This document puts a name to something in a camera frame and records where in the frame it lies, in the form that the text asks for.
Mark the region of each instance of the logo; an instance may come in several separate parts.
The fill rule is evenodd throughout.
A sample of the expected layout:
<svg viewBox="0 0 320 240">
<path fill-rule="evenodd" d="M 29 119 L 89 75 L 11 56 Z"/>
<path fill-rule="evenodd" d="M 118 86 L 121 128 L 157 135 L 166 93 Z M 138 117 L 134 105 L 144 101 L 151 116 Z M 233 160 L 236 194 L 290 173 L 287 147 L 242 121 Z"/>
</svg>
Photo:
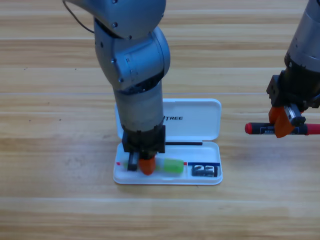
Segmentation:
<svg viewBox="0 0 320 240">
<path fill-rule="evenodd" d="M 183 116 L 164 116 L 164 120 L 168 121 L 168 120 L 183 120 L 184 117 Z"/>
</svg>

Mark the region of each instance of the wooden table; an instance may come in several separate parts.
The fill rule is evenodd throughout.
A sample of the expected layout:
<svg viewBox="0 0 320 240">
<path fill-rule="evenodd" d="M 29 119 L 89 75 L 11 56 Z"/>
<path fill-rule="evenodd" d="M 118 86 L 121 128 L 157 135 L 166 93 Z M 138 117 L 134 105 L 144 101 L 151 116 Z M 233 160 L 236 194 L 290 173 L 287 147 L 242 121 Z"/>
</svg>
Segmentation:
<svg viewBox="0 0 320 240">
<path fill-rule="evenodd" d="M 164 98 L 222 103 L 217 186 L 113 181 L 114 96 L 59 0 L 0 0 L 1 240 L 319 240 L 320 137 L 250 136 L 308 0 L 168 0 Z M 72 6 L 84 24 L 92 18 Z M 305 113 L 320 123 L 317 109 Z"/>
</svg>

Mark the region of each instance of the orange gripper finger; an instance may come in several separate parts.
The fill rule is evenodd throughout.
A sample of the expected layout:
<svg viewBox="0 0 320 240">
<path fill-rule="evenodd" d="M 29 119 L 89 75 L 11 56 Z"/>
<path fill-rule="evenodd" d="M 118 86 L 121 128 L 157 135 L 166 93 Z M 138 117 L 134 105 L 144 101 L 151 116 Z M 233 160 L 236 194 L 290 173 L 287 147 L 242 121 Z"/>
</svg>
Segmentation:
<svg viewBox="0 0 320 240">
<path fill-rule="evenodd" d="M 151 159 L 139 159 L 138 162 L 141 172 L 145 175 L 151 175 L 156 169 L 156 158 L 153 156 Z"/>
<path fill-rule="evenodd" d="M 294 129 L 295 129 L 295 126 L 293 126 L 290 123 L 288 116 L 285 112 L 285 109 L 282 108 L 282 111 L 279 113 L 274 124 L 275 136 L 277 138 L 283 138 L 289 135 Z"/>
<path fill-rule="evenodd" d="M 276 121 L 279 117 L 279 115 L 284 112 L 285 109 L 283 106 L 280 107 L 271 107 L 270 111 L 269 111 L 269 123 L 271 124 L 276 124 Z"/>
</svg>

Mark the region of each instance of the open case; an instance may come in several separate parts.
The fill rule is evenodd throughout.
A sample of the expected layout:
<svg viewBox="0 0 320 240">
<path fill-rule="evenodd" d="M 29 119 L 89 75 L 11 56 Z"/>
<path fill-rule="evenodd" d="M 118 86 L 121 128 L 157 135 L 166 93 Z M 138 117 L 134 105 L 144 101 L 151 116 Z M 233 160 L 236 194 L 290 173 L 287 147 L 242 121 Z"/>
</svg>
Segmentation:
<svg viewBox="0 0 320 240">
<path fill-rule="evenodd" d="M 184 163 L 182 173 L 157 170 L 147 176 L 139 169 L 128 171 L 129 153 L 122 143 L 117 147 L 113 179 L 118 184 L 141 185 L 216 185 L 223 179 L 219 146 L 212 142 L 220 131 L 221 103 L 206 98 L 164 98 L 163 113 L 166 129 L 165 153 L 156 155 L 162 159 L 178 159 Z M 123 136 L 117 105 L 115 106 L 117 133 Z M 197 175 L 197 170 L 210 169 L 212 174 Z"/>
</svg>

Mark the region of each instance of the cable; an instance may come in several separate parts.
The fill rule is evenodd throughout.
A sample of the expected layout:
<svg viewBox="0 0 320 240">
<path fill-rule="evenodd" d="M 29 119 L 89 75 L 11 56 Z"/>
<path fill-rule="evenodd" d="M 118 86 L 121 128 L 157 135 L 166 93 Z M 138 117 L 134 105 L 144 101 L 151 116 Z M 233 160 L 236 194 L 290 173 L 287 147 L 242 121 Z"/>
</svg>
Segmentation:
<svg viewBox="0 0 320 240">
<path fill-rule="evenodd" d="M 78 24 L 80 24 L 84 29 L 86 29 L 87 31 L 89 31 L 90 33 L 95 33 L 95 31 L 87 28 L 85 25 L 83 25 L 82 22 L 80 22 L 80 20 L 77 18 L 77 16 L 71 11 L 71 9 L 68 7 L 66 0 L 62 0 L 63 5 L 65 6 L 65 8 L 69 11 L 69 13 L 71 13 L 71 15 L 74 17 L 74 19 L 78 22 Z"/>
</svg>

